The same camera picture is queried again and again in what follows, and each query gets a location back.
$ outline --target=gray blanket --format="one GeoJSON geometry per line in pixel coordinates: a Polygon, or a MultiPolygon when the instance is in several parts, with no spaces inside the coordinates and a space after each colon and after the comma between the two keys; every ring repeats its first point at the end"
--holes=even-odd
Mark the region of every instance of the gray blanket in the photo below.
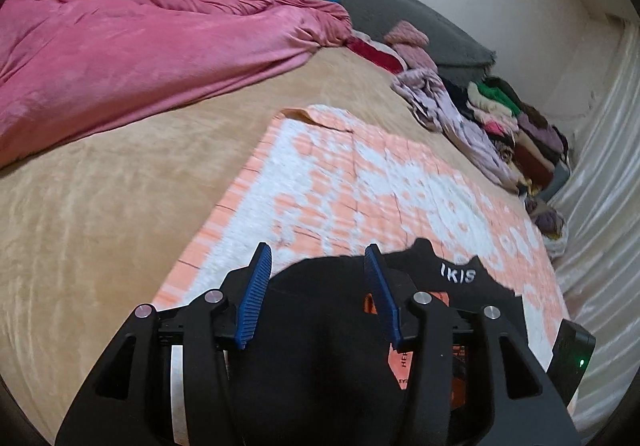
{"type": "Polygon", "coordinates": [[[418,0],[342,0],[353,28],[376,41],[400,20],[407,20],[429,36],[427,50],[438,73],[466,87],[482,79],[495,63],[495,52],[483,47],[462,29],[418,0]]]}

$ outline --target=white curtain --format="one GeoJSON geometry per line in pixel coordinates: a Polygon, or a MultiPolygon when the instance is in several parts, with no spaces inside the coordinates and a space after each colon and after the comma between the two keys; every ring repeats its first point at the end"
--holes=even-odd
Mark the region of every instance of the white curtain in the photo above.
{"type": "Polygon", "coordinates": [[[578,131],[572,177],[552,200],[570,239],[556,272],[572,319],[596,336],[574,415],[604,424],[640,365],[640,34],[626,25],[606,92],[578,131]]]}

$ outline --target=lavender cloth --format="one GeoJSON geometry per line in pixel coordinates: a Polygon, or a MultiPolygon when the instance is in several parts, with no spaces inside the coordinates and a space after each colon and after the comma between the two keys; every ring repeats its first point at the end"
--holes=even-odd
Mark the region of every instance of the lavender cloth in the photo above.
{"type": "Polygon", "coordinates": [[[554,152],[558,152],[560,154],[564,152],[562,140],[550,124],[547,125],[546,128],[538,128],[529,121],[529,116],[524,112],[520,112],[516,119],[518,119],[518,125],[520,128],[527,132],[531,137],[546,144],[554,152]]]}
{"type": "Polygon", "coordinates": [[[500,158],[484,130],[462,117],[434,71],[402,72],[394,77],[391,88],[411,105],[414,115],[420,114],[417,119],[421,124],[434,132],[443,132],[491,182],[505,190],[517,191],[516,174],[500,158]]]}
{"type": "Polygon", "coordinates": [[[556,212],[548,211],[546,213],[542,213],[541,215],[538,215],[538,218],[536,218],[534,222],[543,234],[560,234],[562,232],[562,224],[560,223],[556,212]]]}

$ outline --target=pink garment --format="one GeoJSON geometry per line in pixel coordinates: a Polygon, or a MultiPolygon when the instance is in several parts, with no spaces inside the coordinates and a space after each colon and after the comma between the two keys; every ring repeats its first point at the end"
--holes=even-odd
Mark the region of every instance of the pink garment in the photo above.
{"type": "Polygon", "coordinates": [[[0,168],[304,64],[351,20],[324,0],[7,0],[0,168]]]}
{"type": "Polygon", "coordinates": [[[489,121],[488,123],[485,123],[482,127],[484,128],[484,131],[488,134],[494,134],[496,136],[507,135],[502,131],[502,127],[495,121],[489,121]]]}
{"type": "Polygon", "coordinates": [[[507,116],[506,114],[498,112],[497,110],[488,113],[484,110],[481,110],[480,108],[476,108],[471,103],[467,103],[466,106],[471,109],[476,120],[482,125],[486,125],[490,122],[496,122],[498,126],[500,126],[501,131],[507,136],[513,136],[513,134],[517,134],[519,131],[518,121],[511,114],[507,116]]]}
{"type": "Polygon", "coordinates": [[[418,122],[443,132],[489,180],[508,191],[517,191],[516,174],[500,158],[486,132],[460,114],[434,71],[405,71],[393,79],[391,88],[412,106],[418,122]]]}
{"type": "Polygon", "coordinates": [[[417,47],[426,47],[429,44],[428,36],[422,31],[418,31],[407,20],[401,20],[385,35],[385,42],[389,45],[396,43],[407,43],[417,47]]]}
{"type": "Polygon", "coordinates": [[[438,72],[438,67],[426,51],[420,47],[405,43],[396,43],[392,46],[410,69],[431,69],[438,72]]]}

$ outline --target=metal screw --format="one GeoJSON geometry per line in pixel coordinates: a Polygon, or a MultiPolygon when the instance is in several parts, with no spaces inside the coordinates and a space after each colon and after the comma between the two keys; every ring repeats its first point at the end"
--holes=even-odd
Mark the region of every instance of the metal screw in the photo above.
{"type": "Polygon", "coordinates": [[[137,318],[146,318],[151,314],[152,310],[153,310],[153,307],[151,307],[151,305],[148,305],[146,303],[144,305],[138,305],[136,307],[135,315],[137,318]]]}
{"type": "Polygon", "coordinates": [[[431,294],[424,291],[418,291],[414,294],[414,301],[420,305],[427,305],[431,303],[431,294]]]}
{"type": "Polygon", "coordinates": [[[483,312],[489,320],[497,320],[500,317],[500,309],[493,305],[487,305],[483,312]]]}
{"type": "Polygon", "coordinates": [[[222,299],[225,297],[221,291],[214,289],[213,291],[209,291],[204,295],[204,301],[208,303],[220,303],[222,299]]]}

